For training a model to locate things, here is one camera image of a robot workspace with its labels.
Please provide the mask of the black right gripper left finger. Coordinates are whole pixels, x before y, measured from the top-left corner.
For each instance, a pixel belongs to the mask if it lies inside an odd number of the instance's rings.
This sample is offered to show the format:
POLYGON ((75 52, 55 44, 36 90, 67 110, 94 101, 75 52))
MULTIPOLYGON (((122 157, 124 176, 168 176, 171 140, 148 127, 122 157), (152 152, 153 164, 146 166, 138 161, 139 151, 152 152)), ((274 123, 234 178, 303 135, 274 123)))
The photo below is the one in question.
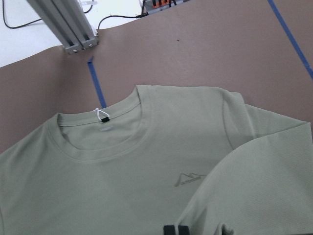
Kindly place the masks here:
POLYGON ((176 229, 174 225, 164 225, 163 226, 164 235, 176 235, 176 229))

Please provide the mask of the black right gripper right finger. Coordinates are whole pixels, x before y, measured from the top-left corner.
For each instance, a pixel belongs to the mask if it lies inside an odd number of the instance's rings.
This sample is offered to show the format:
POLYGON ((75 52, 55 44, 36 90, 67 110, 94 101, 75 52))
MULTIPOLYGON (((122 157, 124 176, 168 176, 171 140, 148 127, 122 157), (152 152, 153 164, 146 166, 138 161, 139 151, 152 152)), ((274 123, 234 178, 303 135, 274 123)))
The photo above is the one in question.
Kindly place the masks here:
POLYGON ((178 225, 179 235, 190 235, 190 230, 188 226, 178 225))

